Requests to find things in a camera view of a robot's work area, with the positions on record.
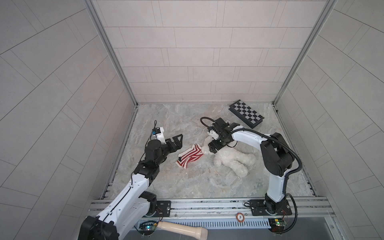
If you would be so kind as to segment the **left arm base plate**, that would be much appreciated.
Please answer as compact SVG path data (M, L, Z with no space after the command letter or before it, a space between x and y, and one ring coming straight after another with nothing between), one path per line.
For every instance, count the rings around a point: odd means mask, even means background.
M145 218L163 218L169 217L171 211L171 201L157 201L156 203L151 202L149 211Z

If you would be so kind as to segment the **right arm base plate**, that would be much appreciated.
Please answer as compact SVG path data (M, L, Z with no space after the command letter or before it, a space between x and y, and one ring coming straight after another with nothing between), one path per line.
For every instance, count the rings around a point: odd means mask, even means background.
M273 200L249 200L244 205L251 209L252 216L291 216L292 208L286 198L275 203Z

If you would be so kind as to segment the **red white striped sweater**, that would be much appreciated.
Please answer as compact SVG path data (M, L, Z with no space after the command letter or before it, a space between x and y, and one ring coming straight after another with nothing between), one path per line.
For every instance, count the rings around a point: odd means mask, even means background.
M201 146L194 144L190 149L178 155L176 164L180 168L186 169L189 163L199 160L203 155Z

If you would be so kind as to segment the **white teddy bear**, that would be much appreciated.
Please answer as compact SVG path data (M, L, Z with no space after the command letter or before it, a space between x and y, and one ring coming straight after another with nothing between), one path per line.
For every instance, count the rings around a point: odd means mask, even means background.
M256 161L254 154L245 154L235 148L224 147L217 153L212 153L209 149L209 143L214 140L212 137L207 137L204 140L202 152L204 155L214 156L213 162L216 167L224 165L231 168L235 174L243 178L249 173L247 166L251 166Z

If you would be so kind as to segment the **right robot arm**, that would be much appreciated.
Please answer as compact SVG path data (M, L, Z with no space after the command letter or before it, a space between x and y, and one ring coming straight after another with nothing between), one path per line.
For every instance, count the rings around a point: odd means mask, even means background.
M223 148L233 141L242 142L261 151L265 168L270 173L269 187L265 200L251 208L260 209L264 214L276 215L288 205L287 183L289 176L302 170L303 163L284 137L279 133L265 135L237 123L226 123L219 118L211 126L205 125L213 140L208 144L212 153L222 153Z

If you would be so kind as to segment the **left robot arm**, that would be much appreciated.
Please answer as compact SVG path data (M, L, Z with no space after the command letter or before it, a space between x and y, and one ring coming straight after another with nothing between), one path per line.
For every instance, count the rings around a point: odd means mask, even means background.
M86 217L78 239L123 240L142 217L153 215L157 210L157 197L147 192L147 188L160 172L160 164L182 147L182 134L164 142L150 140L145 147L144 159L139 161L129 183L96 217Z

